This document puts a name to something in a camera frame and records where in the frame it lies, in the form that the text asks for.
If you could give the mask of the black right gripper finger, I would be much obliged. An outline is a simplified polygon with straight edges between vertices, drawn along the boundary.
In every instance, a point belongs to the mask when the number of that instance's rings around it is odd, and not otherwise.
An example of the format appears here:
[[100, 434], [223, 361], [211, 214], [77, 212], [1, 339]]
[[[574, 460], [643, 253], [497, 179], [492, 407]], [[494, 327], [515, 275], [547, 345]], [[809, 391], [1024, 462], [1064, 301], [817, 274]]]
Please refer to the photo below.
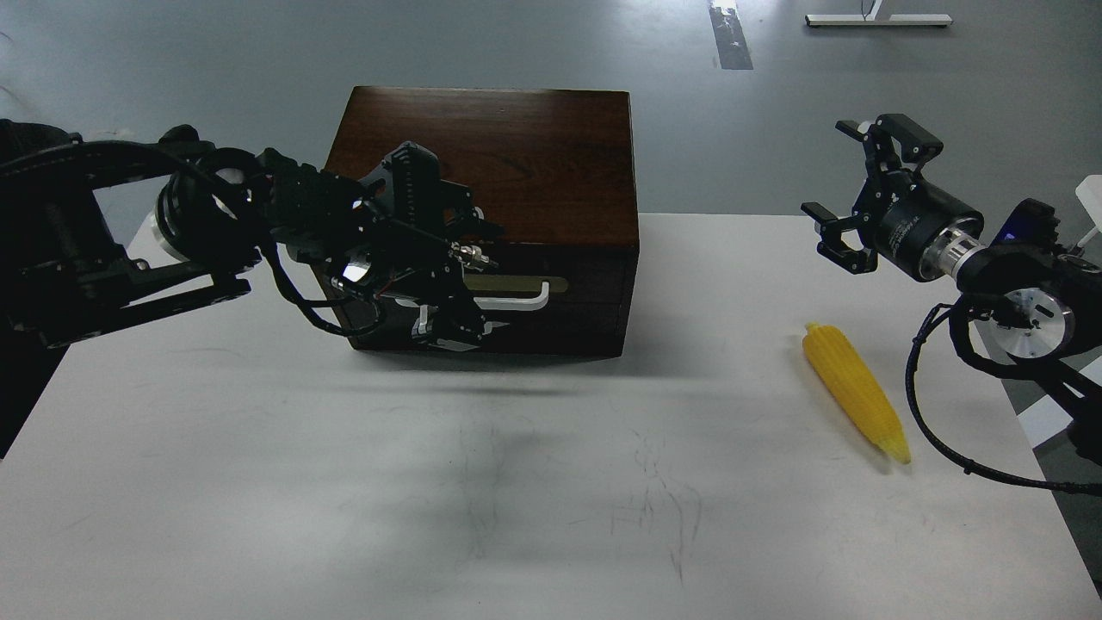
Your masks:
[[922, 168], [944, 149], [940, 138], [907, 115], [880, 115], [861, 122], [839, 119], [835, 129], [863, 148], [865, 183], [869, 187], [892, 183], [921, 187], [926, 184]]
[[[819, 202], [803, 202], [802, 213], [815, 222], [815, 232], [820, 240], [815, 251], [831, 260], [850, 274], [861, 275], [877, 270], [878, 257], [866, 240], [873, 222], [869, 213], [854, 213], [846, 217], [838, 217]], [[850, 247], [843, 240], [844, 233], [857, 232], [862, 247], [858, 250]]]

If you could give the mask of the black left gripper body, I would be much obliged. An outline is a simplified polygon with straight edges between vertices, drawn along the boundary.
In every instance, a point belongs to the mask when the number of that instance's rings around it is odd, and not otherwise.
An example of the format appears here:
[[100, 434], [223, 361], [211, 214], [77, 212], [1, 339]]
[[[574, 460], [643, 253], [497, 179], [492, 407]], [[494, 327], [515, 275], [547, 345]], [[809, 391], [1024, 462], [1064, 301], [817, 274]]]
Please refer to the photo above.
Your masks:
[[332, 307], [408, 300], [447, 315], [480, 315], [466, 287], [466, 260], [483, 263], [479, 248], [463, 244], [483, 232], [468, 187], [443, 180], [437, 155], [402, 142], [361, 180], [327, 173], [333, 185], [327, 252]]

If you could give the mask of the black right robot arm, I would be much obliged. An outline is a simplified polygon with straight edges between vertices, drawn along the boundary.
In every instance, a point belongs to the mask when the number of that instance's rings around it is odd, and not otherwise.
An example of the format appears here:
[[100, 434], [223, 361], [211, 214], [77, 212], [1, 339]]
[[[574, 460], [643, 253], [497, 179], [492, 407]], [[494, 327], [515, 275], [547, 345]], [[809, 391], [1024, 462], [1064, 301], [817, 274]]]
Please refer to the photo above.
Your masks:
[[1099, 347], [1099, 267], [1059, 243], [1054, 208], [1020, 202], [984, 244], [981, 213], [923, 178], [940, 139], [906, 115], [842, 119], [838, 130], [863, 148], [866, 180], [846, 217], [802, 204], [819, 254], [853, 274], [885, 258], [916, 282], [951, 278], [957, 355], [985, 374], [1040, 387], [1072, 418], [1077, 454], [1098, 463], [1099, 384], [1067, 358]]

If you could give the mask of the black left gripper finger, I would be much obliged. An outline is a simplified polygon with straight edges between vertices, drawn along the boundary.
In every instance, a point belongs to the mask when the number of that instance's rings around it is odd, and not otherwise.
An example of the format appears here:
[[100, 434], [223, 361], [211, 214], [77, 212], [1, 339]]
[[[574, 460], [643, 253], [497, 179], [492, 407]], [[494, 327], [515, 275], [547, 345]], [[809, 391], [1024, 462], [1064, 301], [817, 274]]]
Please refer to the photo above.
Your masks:
[[499, 311], [497, 298], [474, 297], [472, 303], [479, 311], [473, 313], [468, 320], [461, 320], [458, 314], [445, 313], [444, 307], [411, 300], [410, 307], [418, 311], [417, 320], [411, 328], [412, 341], [452, 352], [476, 350], [486, 344], [493, 331], [511, 325], [511, 322], [485, 318], [489, 311]]
[[488, 222], [479, 208], [453, 208], [449, 216], [451, 255], [463, 268], [498, 268], [499, 263], [483, 250], [483, 243], [491, 242], [501, 233], [503, 226]]

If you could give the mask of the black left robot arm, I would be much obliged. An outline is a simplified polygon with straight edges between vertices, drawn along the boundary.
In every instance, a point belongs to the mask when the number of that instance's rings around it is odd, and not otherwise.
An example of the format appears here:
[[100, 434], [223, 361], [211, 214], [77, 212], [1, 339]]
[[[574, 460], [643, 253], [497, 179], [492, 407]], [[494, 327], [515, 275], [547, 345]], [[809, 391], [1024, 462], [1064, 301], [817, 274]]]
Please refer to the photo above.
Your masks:
[[3, 121], [3, 452], [74, 342], [244, 297], [264, 262], [315, 329], [365, 338], [385, 300], [420, 307], [415, 342], [479, 348], [468, 289], [503, 232], [436, 154], [406, 142], [361, 180], [245, 152], [192, 126], [88, 141]]

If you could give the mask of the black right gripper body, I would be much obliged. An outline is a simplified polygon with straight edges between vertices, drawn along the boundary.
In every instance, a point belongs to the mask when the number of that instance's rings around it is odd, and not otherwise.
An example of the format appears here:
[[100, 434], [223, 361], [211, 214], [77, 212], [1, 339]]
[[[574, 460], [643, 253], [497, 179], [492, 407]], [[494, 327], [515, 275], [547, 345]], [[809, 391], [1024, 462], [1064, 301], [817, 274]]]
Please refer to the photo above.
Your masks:
[[977, 209], [910, 171], [866, 180], [853, 213], [869, 216], [858, 239], [917, 282], [941, 278], [934, 243], [944, 229], [976, 237], [984, 227]]

